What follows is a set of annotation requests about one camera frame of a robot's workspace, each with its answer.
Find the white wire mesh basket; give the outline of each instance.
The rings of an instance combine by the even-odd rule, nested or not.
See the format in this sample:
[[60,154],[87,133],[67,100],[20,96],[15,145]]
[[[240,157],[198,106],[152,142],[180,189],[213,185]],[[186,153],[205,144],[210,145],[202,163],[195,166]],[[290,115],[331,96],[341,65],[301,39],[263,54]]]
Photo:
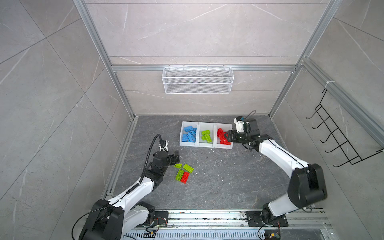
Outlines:
[[225,66],[165,67],[162,80],[166,94],[230,93],[233,71]]

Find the pile of blue blocks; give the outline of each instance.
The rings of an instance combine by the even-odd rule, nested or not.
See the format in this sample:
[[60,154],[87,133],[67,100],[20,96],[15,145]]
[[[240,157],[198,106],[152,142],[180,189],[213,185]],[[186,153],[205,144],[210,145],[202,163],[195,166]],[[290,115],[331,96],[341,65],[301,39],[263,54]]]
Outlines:
[[184,131],[187,133],[183,134],[182,142],[196,142],[197,128],[193,128],[192,126],[188,126],[188,127],[184,128]]

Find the black metal hook rack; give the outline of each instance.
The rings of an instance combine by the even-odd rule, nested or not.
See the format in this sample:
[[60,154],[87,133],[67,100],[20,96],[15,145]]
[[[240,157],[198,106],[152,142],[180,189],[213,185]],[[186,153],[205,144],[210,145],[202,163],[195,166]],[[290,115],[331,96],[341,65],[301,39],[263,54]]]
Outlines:
[[[319,126],[317,126],[317,127],[312,127],[312,128],[313,128],[313,129],[316,129],[316,128],[320,127],[320,126],[324,123],[324,125],[327,127],[327,129],[328,129],[329,132],[330,132],[330,134],[328,135],[327,139],[326,139],[324,142],[321,141],[321,140],[320,140],[320,141],[321,141],[322,143],[325,143],[326,141],[328,141],[328,139],[330,138],[330,136],[332,136],[332,137],[335,139],[336,143],[338,144],[338,146],[337,146],[336,148],[332,149],[331,151],[325,151],[325,152],[333,152],[333,151],[335,151],[336,149],[340,148],[340,149],[343,151],[345,157],[348,159],[348,161],[346,161],[345,163],[342,163],[342,164],[340,164],[340,165],[338,165],[338,166],[335,166],[335,165],[333,164],[334,167],[341,167],[341,166],[343,166],[344,164],[346,164],[346,163],[348,163],[348,162],[349,162],[351,165],[354,165],[354,164],[356,164],[356,163],[358,163],[358,162],[361,162],[361,161],[364,161],[364,160],[366,160],[366,159],[368,159],[368,158],[370,158],[370,157],[373,157],[373,156],[375,156],[375,155],[381,153],[381,152],[384,150],[384,148],[383,148],[383,149],[380,149],[380,150],[376,151],[374,154],[370,155],[369,157],[361,158],[361,156],[359,155],[359,153],[356,151],[356,149],[355,149],[355,148],[352,146],[352,144],[349,142],[349,140],[348,140],[347,137],[344,135],[344,133],[342,132],[342,130],[339,128],[339,126],[335,123],[335,121],[332,119],[332,117],[328,114],[328,112],[327,112],[327,111],[325,110],[325,108],[322,106],[321,102],[323,101],[324,96],[325,96],[325,94],[327,93],[327,89],[324,89],[324,90],[322,91],[322,93],[324,93],[324,94],[323,94],[323,97],[321,98],[319,105],[317,105],[317,107],[315,107],[315,110],[316,110],[315,113],[314,113],[310,118],[307,118],[307,117],[306,117],[306,119],[311,119],[315,114],[319,115],[319,117],[321,118],[322,122],[320,123]],[[320,110],[320,109],[323,109],[323,110],[325,111],[325,113],[327,114],[328,117],[326,117],[325,119],[323,119],[323,117],[319,114],[319,110]],[[327,119],[331,119],[331,120],[333,121],[333,123],[334,123],[335,126],[336,126],[336,129],[335,129],[335,130],[333,130],[333,131],[330,130],[329,126],[328,126],[327,123],[325,122]],[[345,142],[343,142],[343,143],[339,143],[339,141],[337,141],[336,137],[333,135],[337,130],[339,130],[340,133],[343,135],[343,137],[344,137],[345,140],[346,140]],[[341,146],[344,145],[344,144],[349,144],[349,145],[352,147],[352,149],[355,151],[355,153],[357,154],[357,156],[354,157],[354,158],[352,158],[352,159],[349,159],[349,157],[347,156],[347,154],[344,152],[344,149],[341,147]],[[354,160],[354,159],[356,159],[356,158],[360,158],[360,160],[357,161],[357,162],[352,163],[351,161]]]

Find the plastic bin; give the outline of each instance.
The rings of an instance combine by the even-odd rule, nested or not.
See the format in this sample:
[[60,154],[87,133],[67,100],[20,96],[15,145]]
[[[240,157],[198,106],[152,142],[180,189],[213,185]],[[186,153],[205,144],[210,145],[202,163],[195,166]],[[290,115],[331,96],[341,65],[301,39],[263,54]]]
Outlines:
[[[185,127],[192,126],[193,128],[197,128],[196,131],[196,141],[195,142],[182,142],[181,140],[183,139],[183,134],[187,133],[184,131]],[[182,122],[181,123],[181,131],[180,131],[180,139],[179,143],[180,146],[189,146],[189,147],[196,147],[198,143],[198,138],[199,138],[199,123],[198,122]]]
[[[197,146],[198,147],[210,147],[210,148],[213,148],[214,147],[214,137],[217,135],[217,133],[215,133],[215,123],[212,123],[212,122],[199,122],[199,129],[197,129],[199,132],[199,141],[197,142]],[[209,130],[210,131],[210,134],[209,136],[211,137],[212,139],[212,142],[210,143],[207,143],[207,141],[205,140],[202,140],[201,139],[201,132],[202,131],[206,131],[206,130]]]
[[217,136],[217,130],[221,128],[224,132],[227,132],[228,130],[232,130],[232,124],[226,124],[226,123],[216,123],[215,124],[215,142],[214,142],[214,148],[223,148],[223,149],[232,149],[233,148],[233,142],[231,145],[225,145],[220,144],[220,138]]

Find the green block stud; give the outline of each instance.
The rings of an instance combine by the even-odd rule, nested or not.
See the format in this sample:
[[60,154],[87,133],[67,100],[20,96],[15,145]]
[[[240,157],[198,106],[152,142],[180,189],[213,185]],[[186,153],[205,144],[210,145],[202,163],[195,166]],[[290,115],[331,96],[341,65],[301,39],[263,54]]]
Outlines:
[[192,173],[194,168],[192,168],[191,166],[189,166],[188,164],[184,164],[183,168],[185,170],[187,170],[188,172]]
[[201,135],[206,135],[206,134],[210,134],[211,132],[209,130],[206,130],[206,131],[202,131],[201,132]]
[[209,134],[206,134],[206,135],[204,135],[203,137],[201,137],[201,139],[206,140],[207,143],[212,142],[211,136],[209,136]]
[[180,170],[177,172],[177,175],[176,175],[175,179],[176,179],[177,181],[180,181],[181,178],[183,177],[183,174],[184,174],[184,171],[180,169]]
[[181,163],[176,163],[175,165],[173,165],[174,167],[178,168],[178,169],[181,169]]

